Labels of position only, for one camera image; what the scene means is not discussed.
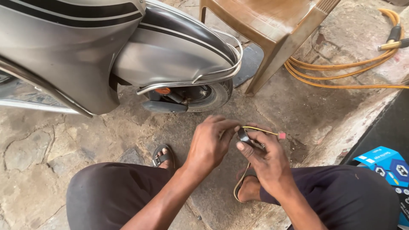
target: black sandal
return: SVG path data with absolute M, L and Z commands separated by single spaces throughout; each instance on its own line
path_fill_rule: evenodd
M 168 153 L 163 154 L 162 156 L 156 157 L 157 153 L 162 152 L 163 148 L 166 148 L 168 150 Z M 161 144 L 153 152 L 151 167 L 158 167 L 160 164 L 162 164 L 162 162 L 164 162 L 166 160 L 170 160 L 170 159 L 173 160 L 173 169 L 175 170 L 176 169 L 176 167 L 175 167 L 175 155 L 173 154 L 172 149 L 166 144 Z
M 251 164 L 250 164 L 250 162 L 249 162 L 249 164 L 247 165 L 246 170 L 245 170 L 244 173 L 243 173 L 243 176 L 242 176 L 241 179 L 237 182 L 237 184 L 236 184 L 236 186 L 234 187 L 234 190 L 233 190 L 234 198 L 236 198 L 236 200 L 237 200 L 238 202 L 240 202 L 240 203 L 245 203 L 245 202 L 241 202 L 241 201 L 238 199 L 238 191 L 240 190 L 241 186 L 243 185 L 244 178 L 245 178 L 246 176 L 255 176 L 255 177 L 257 177 L 256 171 L 254 170 L 253 167 L 250 167 L 250 165 L 251 165 Z

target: yellow wire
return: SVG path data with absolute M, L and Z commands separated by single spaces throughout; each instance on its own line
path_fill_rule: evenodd
M 389 9 L 378 9 L 381 13 L 385 14 L 390 18 L 392 21 L 393 25 L 396 26 L 398 23 L 400 23 L 400 17 L 399 15 Z M 403 26 L 401 25 L 402 30 L 400 33 L 400 39 L 403 39 L 405 37 L 405 31 L 403 29 Z M 366 61 L 360 61 L 356 63 L 350 63 L 350 64 L 342 64 L 342 65 L 313 65 L 313 64 L 308 64 L 304 63 L 302 61 L 298 61 L 297 59 L 290 57 L 285 63 L 284 66 L 286 69 L 289 71 L 289 73 L 297 78 L 298 80 L 307 83 L 312 86 L 318 86 L 318 87 L 324 87 L 324 88 L 335 88 L 335 89 L 364 89 L 364 88 L 401 88 L 401 89 L 409 89 L 409 86 L 405 85 L 389 85 L 389 84 L 378 84 L 378 85 L 365 85 L 365 86 L 331 86 L 331 85 L 323 85 L 323 84 L 318 84 L 314 82 L 307 81 L 301 77 L 307 78 L 307 79 L 312 79 L 312 80 L 332 80 L 332 79 L 340 79 L 344 77 L 349 77 L 355 74 L 363 73 L 365 71 L 368 71 L 369 69 L 372 69 L 376 66 L 381 65 L 382 63 L 388 61 L 393 55 L 395 55 L 398 52 L 398 49 L 392 49 L 392 50 L 387 50 L 385 53 L 379 55 L 378 57 L 366 60 Z M 293 66 L 299 67 L 301 69 L 305 70 L 317 70 L 317 71 L 330 71 L 330 70 L 343 70 L 343 69 L 348 69 L 352 67 L 357 67 L 361 65 L 366 65 L 369 63 L 373 63 L 370 66 L 363 68 L 361 70 L 354 71 L 352 73 L 340 75 L 340 76 L 335 76 L 335 77 L 314 77 L 310 75 L 303 74 L 296 70 Z
M 266 133 L 271 133 L 271 134 L 274 134 L 274 135 L 278 136 L 277 133 L 272 133 L 272 132 L 270 132 L 270 131 L 267 131 L 267 130 L 264 130 L 264 129 L 255 128 L 255 127 L 251 127 L 251 126 L 243 126 L 242 128 L 257 129 L 257 130 L 260 130 L 260 131 L 263 131 L 263 132 L 266 132 Z

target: scooter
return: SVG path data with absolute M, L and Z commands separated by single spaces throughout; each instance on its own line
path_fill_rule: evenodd
M 0 1 L 4 106 L 92 117 L 119 106 L 120 84 L 139 87 L 150 111 L 212 110 L 230 99 L 242 56 L 234 36 L 156 0 Z

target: dark trousers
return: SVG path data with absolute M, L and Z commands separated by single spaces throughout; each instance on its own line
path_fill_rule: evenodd
M 294 168 L 295 182 L 329 230 L 396 230 L 399 200 L 377 173 L 354 166 Z M 166 169 L 99 163 L 79 171 L 67 190 L 72 230 L 119 230 L 170 179 Z M 279 205 L 263 188 L 263 202 Z

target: cardboard box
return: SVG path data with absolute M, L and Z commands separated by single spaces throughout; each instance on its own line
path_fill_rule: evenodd
M 395 188 L 401 209 L 399 227 L 409 229 L 409 166 L 403 157 L 395 150 L 380 146 L 354 160 L 361 162 L 359 167 L 377 172 Z

